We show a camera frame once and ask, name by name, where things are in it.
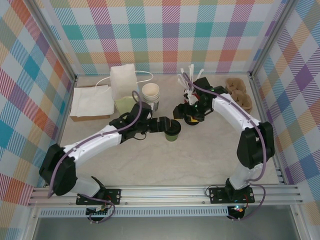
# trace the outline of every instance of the white napkin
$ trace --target white napkin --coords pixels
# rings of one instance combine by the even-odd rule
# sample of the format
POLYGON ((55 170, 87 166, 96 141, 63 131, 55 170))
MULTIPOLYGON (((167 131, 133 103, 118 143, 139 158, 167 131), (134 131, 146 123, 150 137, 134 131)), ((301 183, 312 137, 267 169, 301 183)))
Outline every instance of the white napkin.
POLYGON ((74 88, 70 116, 105 116, 114 112, 115 102, 108 85, 74 88))

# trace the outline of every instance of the gray floor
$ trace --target gray floor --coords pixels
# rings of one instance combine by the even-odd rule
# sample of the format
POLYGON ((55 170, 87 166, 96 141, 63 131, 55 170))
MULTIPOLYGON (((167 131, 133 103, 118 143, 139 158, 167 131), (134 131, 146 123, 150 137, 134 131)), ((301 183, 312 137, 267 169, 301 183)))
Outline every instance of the gray floor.
POLYGON ((298 240, 289 206, 264 206, 240 222, 226 217, 41 218, 33 240, 298 240))

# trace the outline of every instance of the metal rail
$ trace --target metal rail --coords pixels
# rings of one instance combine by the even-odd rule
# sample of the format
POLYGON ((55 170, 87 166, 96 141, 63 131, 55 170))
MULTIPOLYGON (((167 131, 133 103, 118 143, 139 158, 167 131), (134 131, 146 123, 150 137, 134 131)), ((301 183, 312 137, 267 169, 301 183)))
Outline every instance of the metal rail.
MULTIPOLYGON (((264 205, 296 205, 303 199, 296 185, 263 185, 266 190, 264 205)), ((205 196, 207 185, 194 186, 108 186, 107 188, 122 189, 121 203, 117 208, 125 207, 195 207, 195 206, 232 206, 233 204, 210 204, 205 196)), ((255 203, 258 205, 263 197, 263 190, 253 187, 255 203)), ((76 205, 75 193, 63 196, 53 195, 47 198, 48 188, 35 188, 30 198, 32 208, 63 208, 84 207, 76 205)))

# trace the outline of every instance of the green cup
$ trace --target green cup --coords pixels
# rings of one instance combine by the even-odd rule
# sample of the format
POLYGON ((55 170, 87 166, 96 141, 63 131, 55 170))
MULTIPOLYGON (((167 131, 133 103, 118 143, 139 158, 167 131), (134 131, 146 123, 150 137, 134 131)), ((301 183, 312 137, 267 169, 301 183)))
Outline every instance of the green cup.
POLYGON ((181 125, 177 120, 171 120, 171 126, 167 131, 164 131, 165 133, 165 138, 173 142, 177 140, 179 133, 181 132, 181 125))

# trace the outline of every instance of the white tabletop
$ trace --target white tabletop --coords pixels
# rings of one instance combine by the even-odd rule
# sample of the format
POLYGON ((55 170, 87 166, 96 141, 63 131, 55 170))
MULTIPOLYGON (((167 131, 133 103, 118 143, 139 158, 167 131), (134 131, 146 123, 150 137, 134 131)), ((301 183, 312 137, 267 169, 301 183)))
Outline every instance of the white tabletop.
MULTIPOLYGON (((149 76, 140 75, 138 80, 149 76)), ((244 80, 247 93, 251 96, 251 115, 259 119, 259 113, 250 88, 247 75, 203 75, 210 84, 225 87, 227 78, 244 80)), ((103 77, 80 77, 78 86, 92 86, 103 77)), ((155 75, 149 82, 138 84, 139 89, 146 83, 156 83, 160 87, 159 109, 154 117, 167 116, 172 119, 172 111, 183 103, 183 88, 176 75, 155 75)), ((110 119, 73 122, 68 118, 61 140, 61 146, 75 143, 90 136, 110 120, 117 118, 116 112, 110 119)), ((182 130, 178 139, 169 142, 163 132, 148 133, 143 141, 130 139, 123 144, 109 148, 88 160, 77 169, 77 176, 95 176, 105 185, 211 185, 224 184, 237 164, 239 135, 217 112, 205 117, 196 126, 180 120, 182 130)), ((266 166, 261 184, 278 184, 273 160, 266 166)))

